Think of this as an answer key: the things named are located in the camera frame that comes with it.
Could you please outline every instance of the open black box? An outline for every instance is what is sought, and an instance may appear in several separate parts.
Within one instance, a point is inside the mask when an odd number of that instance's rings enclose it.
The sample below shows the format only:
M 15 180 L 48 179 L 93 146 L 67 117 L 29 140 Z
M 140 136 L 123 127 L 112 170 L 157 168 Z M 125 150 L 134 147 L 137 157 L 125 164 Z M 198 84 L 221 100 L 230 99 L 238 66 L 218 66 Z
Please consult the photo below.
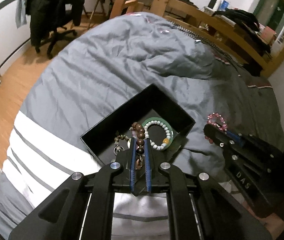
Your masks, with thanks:
M 132 123 L 142 124 L 150 117 L 165 119 L 173 129 L 173 142 L 163 151 L 166 161 L 169 162 L 186 143 L 186 136 L 195 121 L 154 84 L 146 87 L 93 126 L 81 136 L 81 140 L 97 161 L 101 165 L 105 165 L 115 160 L 114 138 L 117 134 L 132 137 L 130 131 Z M 149 136 L 157 145 L 161 145 L 165 138 L 165 132 L 161 127 L 155 125 L 149 128 Z M 128 149 L 125 140 L 120 140 L 120 145 L 124 149 Z

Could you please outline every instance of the metal screw cap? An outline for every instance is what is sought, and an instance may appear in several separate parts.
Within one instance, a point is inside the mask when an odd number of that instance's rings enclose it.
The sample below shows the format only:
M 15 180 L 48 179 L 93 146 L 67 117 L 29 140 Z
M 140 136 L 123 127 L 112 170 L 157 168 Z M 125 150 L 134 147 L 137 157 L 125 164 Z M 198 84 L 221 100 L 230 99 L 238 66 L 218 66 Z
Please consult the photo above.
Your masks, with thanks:
M 169 163 L 161 163 L 161 168 L 164 169 L 164 170 L 167 170 L 171 167 L 171 165 Z
M 82 177 L 82 174 L 79 173 L 79 172 L 75 172 L 75 173 L 72 174 L 72 179 L 73 179 L 73 180 L 78 180 L 78 179 L 80 179 L 81 177 Z
M 120 168 L 121 164 L 114 162 L 110 164 L 111 169 L 116 170 L 118 168 Z
M 202 172 L 199 174 L 198 176 L 201 180 L 208 180 L 208 178 L 210 177 L 207 173 Z

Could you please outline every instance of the bed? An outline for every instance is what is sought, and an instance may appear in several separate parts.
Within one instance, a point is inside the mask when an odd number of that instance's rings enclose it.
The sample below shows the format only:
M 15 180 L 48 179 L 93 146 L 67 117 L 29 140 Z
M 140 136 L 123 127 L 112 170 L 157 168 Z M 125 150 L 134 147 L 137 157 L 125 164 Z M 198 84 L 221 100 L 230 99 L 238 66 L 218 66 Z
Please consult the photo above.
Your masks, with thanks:
M 0 233 L 12 229 L 73 172 L 100 168 L 80 136 L 149 84 L 195 121 L 174 164 L 205 171 L 239 201 L 223 170 L 222 150 L 205 139 L 207 115 L 229 129 L 284 149 L 269 82 L 253 77 L 210 41 L 155 14 L 109 20 L 70 43 L 49 64 L 23 102 L 0 176 Z M 112 239 L 168 239 L 163 195 L 116 194 Z

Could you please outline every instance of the wooden bed frame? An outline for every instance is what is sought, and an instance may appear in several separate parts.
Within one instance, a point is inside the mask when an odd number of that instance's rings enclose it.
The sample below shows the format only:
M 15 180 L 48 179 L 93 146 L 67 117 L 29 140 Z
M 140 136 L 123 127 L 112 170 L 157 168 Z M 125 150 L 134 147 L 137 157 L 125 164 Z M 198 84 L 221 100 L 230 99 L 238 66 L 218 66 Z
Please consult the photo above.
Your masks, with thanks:
M 143 11 L 143 6 L 144 4 L 139 2 L 138 0 L 115 0 L 110 19 L 116 16 L 120 16 L 122 10 L 125 8 L 127 8 L 127 13 L 132 13 Z M 183 12 L 186 15 L 196 19 L 195 21 L 192 21 L 192 23 L 196 22 L 196 24 L 191 25 L 176 18 L 165 16 L 164 14 L 166 7 Z M 258 52 L 243 37 L 241 37 L 237 32 L 234 31 L 234 27 L 232 25 L 228 24 L 221 18 L 211 17 L 210 15 L 198 10 L 195 6 L 187 4 L 181 0 L 153 0 L 149 11 L 151 13 L 164 17 L 167 20 L 171 20 L 181 25 L 182 27 L 193 31 L 194 33 L 199 34 L 200 36 L 215 43 L 218 47 L 220 47 L 227 53 L 234 56 L 240 63 L 246 63 L 246 60 L 244 60 L 233 49 L 228 47 L 223 41 L 216 39 L 215 36 L 210 35 L 203 28 L 199 28 L 200 23 L 204 22 L 208 24 L 212 28 L 216 29 L 216 31 L 222 37 L 226 38 L 225 40 L 231 40 L 232 42 L 237 44 L 249 55 L 250 58 L 256 61 L 263 68 L 261 75 L 265 77 L 269 77 L 284 61 L 284 46 L 276 57 L 265 60 L 264 57 L 261 57 Z

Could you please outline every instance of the gray duvet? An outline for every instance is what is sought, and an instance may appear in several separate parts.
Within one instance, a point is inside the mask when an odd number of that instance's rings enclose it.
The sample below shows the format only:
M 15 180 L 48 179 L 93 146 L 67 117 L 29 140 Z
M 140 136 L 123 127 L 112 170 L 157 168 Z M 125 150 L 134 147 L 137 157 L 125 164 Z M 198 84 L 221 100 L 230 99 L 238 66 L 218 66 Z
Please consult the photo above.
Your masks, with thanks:
M 222 150 L 203 134 L 213 112 L 226 119 L 230 130 L 252 133 L 284 149 L 277 102 L 267 80 L 252 77 L 211 46 L 149 13 L 117 17 L 71 42 L 42 73 L 21 111 L 87 151 L 80 136 L 151 83 L 196 121 L 174 163 L 184 172 L 205 171 L 218 182 L 229 180 Z M 23 198 L 2 175 L 0 232 L 6 238 L 32 210 Z

